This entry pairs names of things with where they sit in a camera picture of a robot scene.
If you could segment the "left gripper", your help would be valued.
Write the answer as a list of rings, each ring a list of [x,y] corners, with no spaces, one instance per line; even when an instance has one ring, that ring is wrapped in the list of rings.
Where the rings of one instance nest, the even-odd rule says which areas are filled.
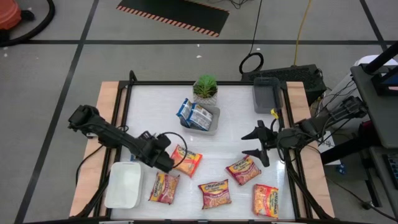
[[[163,172],[170,172],[174,166],[174,160],[165,151],[170,146],[170,139],[160,134],[158,136],[151,135],[150,132],[144,131],[139,137],[139,154],[136,156],[144,164],[149,167],[155,167]]]

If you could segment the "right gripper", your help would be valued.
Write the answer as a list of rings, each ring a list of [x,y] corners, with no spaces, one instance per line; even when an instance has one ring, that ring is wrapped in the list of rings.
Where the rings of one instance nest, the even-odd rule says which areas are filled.
[[[258,139],[261,144],[260,149],[243,151],[243,154],[259,158],[264,167],[269,167],[268,150],[276,147],[277,132],[274,131],[276,119],[271,122],[271,127],[265,126],[263,120],[257,121],[257,127],[254,128],[249,134],[243,136],[242,140]]]

